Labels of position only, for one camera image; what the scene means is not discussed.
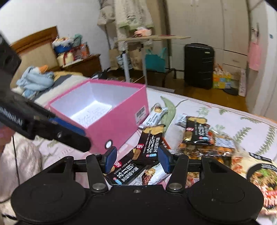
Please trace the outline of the white snack bar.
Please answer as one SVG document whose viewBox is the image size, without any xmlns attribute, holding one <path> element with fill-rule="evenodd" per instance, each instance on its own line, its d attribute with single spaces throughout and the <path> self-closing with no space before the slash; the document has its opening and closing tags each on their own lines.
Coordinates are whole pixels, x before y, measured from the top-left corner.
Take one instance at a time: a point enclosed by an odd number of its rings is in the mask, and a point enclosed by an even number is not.
<svg viewBox="0 0 277 225">
<path fill-rule="evenodd" d="M 158 163 L 157 165 L 152 166 L 150 169 L 147 169 L 142 173 L 142 185 L 156 185 L 168 176 L 169 174 L 164 171 L 161 163 Z"/>
<path fill-rule="evenodd" d="M 160 123 L 162 117 L 168 112 L 167 107 L 161 107 L 160 104 L 156 103 L 147 118 L 143 121 L 141 125 L 139 125 L 140 129 L 144 129 L 146 127 L 153 127 Z"/>
</svg>

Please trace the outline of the black cracker pack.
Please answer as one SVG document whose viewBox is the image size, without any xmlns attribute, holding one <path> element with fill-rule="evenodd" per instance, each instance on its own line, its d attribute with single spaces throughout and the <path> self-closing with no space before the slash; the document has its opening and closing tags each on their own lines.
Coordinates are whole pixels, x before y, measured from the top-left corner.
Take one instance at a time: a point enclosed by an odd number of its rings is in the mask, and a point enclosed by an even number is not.
<svg viewBox="0 0 277 225">
<path fill-rule="evenodd" d="M 143 165 L 134 163 L 132 159 L 128 161 L 121 160 L 114 164 L 111 172 L 106 175 L 106 178 L 112 185 L 128 185 L 144 168 Z"/>
<path fill-rule="evenodd" d="M 212 134 L 209 132 L 210 125 L 207 121 L 206 118 L 187 116 L 182 143 L 212 145 Z"/>
<path fill-rule="evenodd" d="M 164 125 L 145 127 L 135 148 L 132 160 L 142 165 L 150 165 L 158 160 L 158 148 L 162 143 Z"/>
</svg>

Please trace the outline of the mixed nuts snack bag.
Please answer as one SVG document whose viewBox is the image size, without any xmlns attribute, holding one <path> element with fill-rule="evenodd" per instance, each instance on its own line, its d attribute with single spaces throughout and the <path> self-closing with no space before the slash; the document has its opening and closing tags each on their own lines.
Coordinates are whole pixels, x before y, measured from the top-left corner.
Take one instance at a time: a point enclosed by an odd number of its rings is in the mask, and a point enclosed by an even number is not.
<svg viewBox="0 0 277 225">
<path fill-rule="evenodd" d="M 231 157 L 238 152 L 235 141 L 226 133 L 219 133 L 214 130 L 208 131 L 207 138 L 209 144 L 189 143 L 183 140 L 179 144 L 177 152 L 187 155 L 190 159 L 212 157 L 230 167 Z"/>
</svg>

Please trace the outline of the pink storage box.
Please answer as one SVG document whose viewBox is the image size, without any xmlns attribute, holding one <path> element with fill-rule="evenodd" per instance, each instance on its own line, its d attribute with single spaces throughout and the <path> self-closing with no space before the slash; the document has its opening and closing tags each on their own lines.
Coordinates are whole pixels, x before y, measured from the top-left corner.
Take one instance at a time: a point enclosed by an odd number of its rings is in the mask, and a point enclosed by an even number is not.
<svg viewBox="0 0 277 225">
<path fill-rule="evenodd" d="M 80 127 L 91 153 L 119 149 L 149 115 L 144 84 L 88 79 L 51 100 L 46 108 Z"/>
</svg>

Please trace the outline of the instant noodle bag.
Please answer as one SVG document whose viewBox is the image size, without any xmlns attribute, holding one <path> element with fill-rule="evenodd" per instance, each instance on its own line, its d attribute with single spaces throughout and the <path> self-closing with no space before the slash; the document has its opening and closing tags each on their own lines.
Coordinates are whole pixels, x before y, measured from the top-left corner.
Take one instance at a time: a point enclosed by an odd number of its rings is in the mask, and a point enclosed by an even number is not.
<svg viewBox="0 0 277 225">
<path fill-rule="evenodd" d="M 269 158 L 243 151 L 231 157 L 231 169 L 256 185 L 262 192 L 264 204 L 260 215 L 275 215 L 276 163 Z"/>
</svg>

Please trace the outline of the blue goose plush toy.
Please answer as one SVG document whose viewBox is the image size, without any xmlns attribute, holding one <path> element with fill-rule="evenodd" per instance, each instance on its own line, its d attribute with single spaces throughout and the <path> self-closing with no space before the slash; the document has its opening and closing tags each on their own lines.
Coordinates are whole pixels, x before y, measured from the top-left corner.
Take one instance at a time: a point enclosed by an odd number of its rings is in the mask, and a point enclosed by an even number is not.
<svg viewBox="0 0 277 225">
<path fill-rule="evenodd" d="M 16 85 L 23 90 L 23 97 L 32 99 L 39 92 L 52 87 L 54 84 L 54 72 L 42 72 L 39 67 L 28 67 Z"/>
</svg>

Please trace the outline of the white snack bar by box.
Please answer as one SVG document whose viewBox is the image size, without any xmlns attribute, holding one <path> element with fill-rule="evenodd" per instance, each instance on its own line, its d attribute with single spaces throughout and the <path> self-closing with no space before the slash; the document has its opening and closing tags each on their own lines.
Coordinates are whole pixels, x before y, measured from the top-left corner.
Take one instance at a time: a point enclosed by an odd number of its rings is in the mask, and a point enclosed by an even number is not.
<svg viewBox="0 0 277 225">
<path fill-rule="evenodd" d="M 143 121 L 141 125 L 139 125 L 140 129 L 144 129 L 146 127 L 153 127 L 160 123 L 162 117 L 168 112 L 167 107 L 161 107 L 160 104 L 156 103 L 147 118 Z"/>
</svg>

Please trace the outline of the wooden nightstand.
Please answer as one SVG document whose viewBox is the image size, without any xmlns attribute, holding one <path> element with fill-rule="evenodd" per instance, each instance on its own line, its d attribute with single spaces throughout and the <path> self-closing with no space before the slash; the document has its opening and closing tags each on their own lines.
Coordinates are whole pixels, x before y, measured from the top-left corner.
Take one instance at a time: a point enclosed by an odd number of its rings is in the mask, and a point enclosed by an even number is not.
<svg viewBox="0 0 277 225">
<path fill-rule="evenodd" d="M 62 70 L 82 73 L 85 77 L 92 77 L 95 73 L 102 72 L 100 54 L 90 55 L 82 61 L 75 62 Z"/>
</svg>

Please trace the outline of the brown paper bag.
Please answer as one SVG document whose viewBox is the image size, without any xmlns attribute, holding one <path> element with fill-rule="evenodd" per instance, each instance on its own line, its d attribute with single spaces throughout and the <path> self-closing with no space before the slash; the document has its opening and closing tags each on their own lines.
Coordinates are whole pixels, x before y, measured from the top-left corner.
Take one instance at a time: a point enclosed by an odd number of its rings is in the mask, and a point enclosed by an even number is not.
<svg viewBox="0 0 277 225">
<path fill-rule="evenodd" d="M 118 60 L 117 60 L 118 56 L 120 56 L 120 53 L 117 48 L 109 50 L 109 60 L 110 60 L 111 70 L 117 70 L 118 68 L 120 68 L 120 65 L 118 64 Z"/>
</svg>

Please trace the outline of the colourful gift box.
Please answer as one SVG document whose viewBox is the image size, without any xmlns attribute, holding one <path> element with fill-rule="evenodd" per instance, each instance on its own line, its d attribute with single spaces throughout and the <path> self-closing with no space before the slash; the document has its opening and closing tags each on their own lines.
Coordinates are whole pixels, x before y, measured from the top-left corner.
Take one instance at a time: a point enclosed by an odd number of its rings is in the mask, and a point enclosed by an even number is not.
<svg viewBox="0 0 277 225">
<path fill-rule="evenodd" d="M 232 75 L 225 71 L 219 64 L 214 66 L 213 71 L 213 88 L 230 89 Z"/>
</svg>

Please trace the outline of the teal tote bag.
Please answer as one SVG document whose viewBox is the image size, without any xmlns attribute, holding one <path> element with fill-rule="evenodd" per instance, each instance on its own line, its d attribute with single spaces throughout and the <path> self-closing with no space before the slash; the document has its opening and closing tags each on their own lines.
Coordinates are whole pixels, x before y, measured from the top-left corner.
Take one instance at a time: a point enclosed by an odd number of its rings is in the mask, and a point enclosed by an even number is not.
<svg viewBox="0 0 277 225">
<path fill-rule="evenodd" d="M 166 69 L 165 69 L 166 51 L 167 51 L 167 48 L 163 48 L 160 54 L 153 54 L 153 52 L 150 49 L 147 49 L 146 55 L 145 55 L 146 69 L 165 73 L 166 72 Z"/>
</svg>

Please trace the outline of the black suitcase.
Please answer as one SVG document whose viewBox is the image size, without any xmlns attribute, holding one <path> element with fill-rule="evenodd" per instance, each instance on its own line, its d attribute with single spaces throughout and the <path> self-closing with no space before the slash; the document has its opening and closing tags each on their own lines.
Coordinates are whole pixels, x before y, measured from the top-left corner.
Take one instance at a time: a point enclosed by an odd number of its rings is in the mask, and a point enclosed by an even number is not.
<svg viewBox="0 0 277 225">
<path fill-rule="evenodd" d="M 184 47 L 184 80 L 188 86 L 211 89 L 215 52 L 207 44 L 191 43 Z"/>
</svg>

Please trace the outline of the hanging knit cardigan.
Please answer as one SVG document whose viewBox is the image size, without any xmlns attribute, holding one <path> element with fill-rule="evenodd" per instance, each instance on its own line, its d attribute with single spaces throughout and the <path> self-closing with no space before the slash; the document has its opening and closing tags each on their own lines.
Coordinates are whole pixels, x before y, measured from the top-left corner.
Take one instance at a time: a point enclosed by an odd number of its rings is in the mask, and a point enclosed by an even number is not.
<svg viewBox="0 0 277 225">
<path fill-rule="evenodd" d="M 146 1 L 101 1 L 97 25 L 109 23 L 114 23 L 118 29 L 127 30 L 154 27 Z"/>
</svg>

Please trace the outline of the pink gift bag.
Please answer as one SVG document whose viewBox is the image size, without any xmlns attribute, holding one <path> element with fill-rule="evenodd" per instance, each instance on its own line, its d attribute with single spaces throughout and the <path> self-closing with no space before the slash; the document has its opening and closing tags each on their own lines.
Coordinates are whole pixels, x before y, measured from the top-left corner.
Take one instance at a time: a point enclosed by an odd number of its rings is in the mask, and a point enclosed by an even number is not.
<svg viewBox="0 0 277 225">
<path fill-rule="evenodd" d="M 251 42 L 248 53 L 248 65 L 251 70 L 259 71 L 261 64 L 261 48 L 256 42 Z"/>
</svg>

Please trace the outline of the white wardrobe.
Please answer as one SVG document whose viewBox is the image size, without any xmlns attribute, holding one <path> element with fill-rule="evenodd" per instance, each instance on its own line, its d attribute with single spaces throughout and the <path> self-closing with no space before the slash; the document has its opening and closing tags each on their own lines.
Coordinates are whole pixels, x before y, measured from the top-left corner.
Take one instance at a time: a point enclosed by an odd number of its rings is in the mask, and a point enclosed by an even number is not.
<svg viewBox="0 0 277 225">
<path fill-rule="evenodd" d="M 232 74 L 237 87 L 240 70 L 247 67 L 249 20 L 246 1 L 167 1 L 170 33 L 186 39 L 171 41 L 170 64 L 177 78 L 184 78 L 184 46 L 207 44 L 215 51 L 215 63 Z"/>
</svg>

